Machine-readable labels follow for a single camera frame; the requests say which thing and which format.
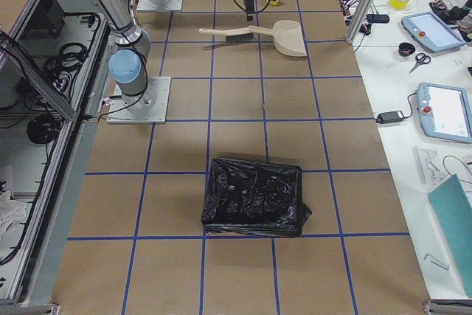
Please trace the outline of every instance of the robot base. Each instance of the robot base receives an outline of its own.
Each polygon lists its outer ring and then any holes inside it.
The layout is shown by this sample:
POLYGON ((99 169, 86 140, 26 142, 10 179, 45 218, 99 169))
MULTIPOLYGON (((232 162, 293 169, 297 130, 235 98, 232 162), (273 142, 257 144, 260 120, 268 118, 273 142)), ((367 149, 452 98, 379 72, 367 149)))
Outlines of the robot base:
MULTIPOLYGON (((149 87, 157 94, 153 107, 139 111, 124 109, 107 116, 106 121, 111 124, 137 124, 137 123, 165 123, 167 115, 167 104, 169 103, 170 77, 149 77, 149 87)), ((118 86, 115 87, 113 95, 121 95, 118 86)), ((121 100, 112 101, 110 111, 120 110, 125 107, 121 100)))
POLYGON ((136 11, 138 13, 163 13, 181 11, 184 0, 171 0, 166 4, 154 4, 151 0, 139 0, 136 11))

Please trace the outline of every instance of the green board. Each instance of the green board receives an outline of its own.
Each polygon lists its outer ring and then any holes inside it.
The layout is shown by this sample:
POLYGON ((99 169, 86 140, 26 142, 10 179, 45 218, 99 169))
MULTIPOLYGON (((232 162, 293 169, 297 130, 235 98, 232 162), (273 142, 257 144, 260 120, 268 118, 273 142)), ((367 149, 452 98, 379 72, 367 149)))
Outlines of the green board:
POLYGON ((442 232, 459 269, 462 285, 472 297, 472 207, 457 175, 428 194, 442 232))

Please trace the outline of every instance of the tablet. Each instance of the tablet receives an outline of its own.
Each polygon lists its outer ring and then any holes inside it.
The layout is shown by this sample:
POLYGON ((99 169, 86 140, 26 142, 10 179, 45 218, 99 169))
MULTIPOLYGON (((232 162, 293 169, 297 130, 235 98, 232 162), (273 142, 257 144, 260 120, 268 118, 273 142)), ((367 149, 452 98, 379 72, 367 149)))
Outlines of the tablet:
POLYGON ((462 37, 433 12, 405 16, 401 19, 401 23, 421 46, 431 52, 441 52, 465 45, 462 37))
POLYGON ((417 102, 425 135, 472 143, 472 114, 464 89, 421 83, 417 102))

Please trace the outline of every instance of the black plastic bag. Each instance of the black plastic bag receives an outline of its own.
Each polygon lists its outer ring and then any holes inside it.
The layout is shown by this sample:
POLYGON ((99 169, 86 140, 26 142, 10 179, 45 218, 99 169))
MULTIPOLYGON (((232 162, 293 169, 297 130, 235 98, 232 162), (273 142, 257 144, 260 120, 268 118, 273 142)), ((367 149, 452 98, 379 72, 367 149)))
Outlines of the black plastic bag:
POLYGON ((310 215, 300 167, 212 160, 201 215, 206 231, 295 238, 310 215))

